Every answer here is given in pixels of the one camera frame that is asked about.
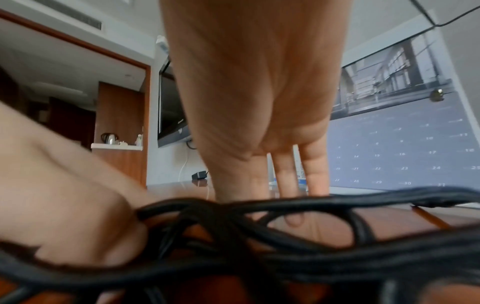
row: skin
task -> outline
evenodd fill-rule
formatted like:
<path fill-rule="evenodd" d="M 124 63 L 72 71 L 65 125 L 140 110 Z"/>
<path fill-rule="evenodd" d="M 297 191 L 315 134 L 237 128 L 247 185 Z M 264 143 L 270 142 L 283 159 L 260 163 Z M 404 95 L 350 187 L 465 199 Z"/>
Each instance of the skin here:
<path fill-rule="evenodd" d="M 268 153 L 280 195 L 299 196 L 295 144 L 310 194 L 329 193 L 326 133 L 351 4 L 161 0 L 183 106 L 219 202 L 269 198 Z M 153 195 L 1 103 L 0 138 L 1 240 L 38 247 L 36 257 L 50 263 L 76 266 L 120 265 L 141 252 L 147 228 L 134 210 L 155 202 Z M 326 237 L 331 219 L 319 216 L 290 216 L 274 226 L 338 241 Z M 188 233 L 205 236 L 199 227 Z M 289 288 L 302 303 L 328 291 Z M 476 298 L 470 291 L 462 297 Z M 175 302 L 249 301 L 231 277 L 191 281 L 172 294 Z M 433 295 L 440 302 L 449 293 Z"/>

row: door frame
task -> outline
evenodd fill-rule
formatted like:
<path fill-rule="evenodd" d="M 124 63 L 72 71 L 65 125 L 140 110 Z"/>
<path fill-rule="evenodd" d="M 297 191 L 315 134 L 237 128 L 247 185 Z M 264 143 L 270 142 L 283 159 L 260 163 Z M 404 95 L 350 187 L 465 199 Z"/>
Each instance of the door frame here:
<path fill-rule="evenodd" d="M 55 29 L 46 27 L 39 23 L 33 22 L 31 20 L 25 19 L 18 15 L 9 13 L 2 9 L 0 9 L 0 18 L 145 70 L 145 80 L 144 80 L 145 93 L 144 93 L 144 111 L 143 111 L 143 150 L 142 150 L 142 168 L 141 168 L 140 183 L 142 184 L 142 186 L 146 187 L 147 186 L 147 157 L 148 157 L 148 150 L 149 150 L 150 77 L 151 77 L 151 71 L 152 71 L 151 66 L 144 64 L 142 62 L 136 61 L 134 59 L 125 57 L 123 55 L 117 54 L 115 52 L 109 51 L 107 49 L 101 48 L 99 46 L 93 45 L 86 41 L 80 40 L 68 34 L 59 32 Z"/>

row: calendar picture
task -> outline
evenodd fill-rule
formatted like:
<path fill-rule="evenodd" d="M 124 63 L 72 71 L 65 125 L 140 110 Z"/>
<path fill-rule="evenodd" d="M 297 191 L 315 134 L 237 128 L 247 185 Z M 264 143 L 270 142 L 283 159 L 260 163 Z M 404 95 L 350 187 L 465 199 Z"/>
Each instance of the calendar picture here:
<path fill-rule="evenodd" d="M 438 35 L 429 31 L 342 69 L 327 139 L 331 186 L 480 189 L 478 125 Z"/>

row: cable bundle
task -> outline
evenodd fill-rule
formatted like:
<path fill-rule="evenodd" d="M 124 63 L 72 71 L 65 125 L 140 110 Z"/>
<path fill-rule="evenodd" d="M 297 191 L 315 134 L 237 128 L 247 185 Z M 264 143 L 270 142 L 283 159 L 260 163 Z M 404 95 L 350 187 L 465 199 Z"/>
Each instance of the cable bundle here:
<path fill-rule="evenodd" d="M 219 205 L 199 199 L 172 199 L 138 211 L 140 220 L 179 211 L 174 222 L 150 231 L 142 255 L 147 261 L 108 269 L 57 268 L 40 263 L 2 245 L 0 275 L 19 287 L 0 298 L 18 303 L 50 290 L 76 295 L 77 302 L 95 303 L 101 292 L 126 289 L 126 298 L 143 296 L 162 303 L 161 287 L 207 275 L 240 278 L 256 303 L 294 303 L 285 282 L 325 283 L 332 286 L 330 303 L 364 299 L 362 303 L 414 303 L 432 282 L 478 284 L 480 225 L 377 242 L 370 226 L 353 208 L 410 203 L 422 207 L 451 207 L 479 202 L 480 192 L 455 187 L 429 187 L 359 196 L 302 197 Z M 258 221 L 246 215 L 267 211 Z M 354 246 L 335 249 L 267 227 L 279 216 L 325 212 L 352 228 Z M 201 225 L 213 242 L 183 236 Z M 274 251 L 255 253 L 246 239 Z M 174 249 L 194 254 L 169 258 Z"/>

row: air vent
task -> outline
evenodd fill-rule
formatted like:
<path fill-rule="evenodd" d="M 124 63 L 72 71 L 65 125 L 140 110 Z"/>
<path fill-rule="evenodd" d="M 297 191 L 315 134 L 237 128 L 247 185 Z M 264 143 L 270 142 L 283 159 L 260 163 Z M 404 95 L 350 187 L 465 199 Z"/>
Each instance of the air vent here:
<path fill-rule="evenodd" d="M 91 26 L 93 28 L 96 28 L 98 30 L 102 30 L 102 22 L 98 21 L 97 19 L 94 19 L 90 16 L 85 15 L 84 13 L 81 13 L 79 11 L 76 11 L 72 9 L 71 7 L 68 7 L 64 4 L 58 3 L 57 1 L 54 0 L 33 0 L 37 3 L 40 3 L 46 7 L 51 8 L 54 11 L 57 11 L 61 14 L 67 15 L 75 20 L 78 20 L 82 23 L 85 23 L 88 26 Z"/>

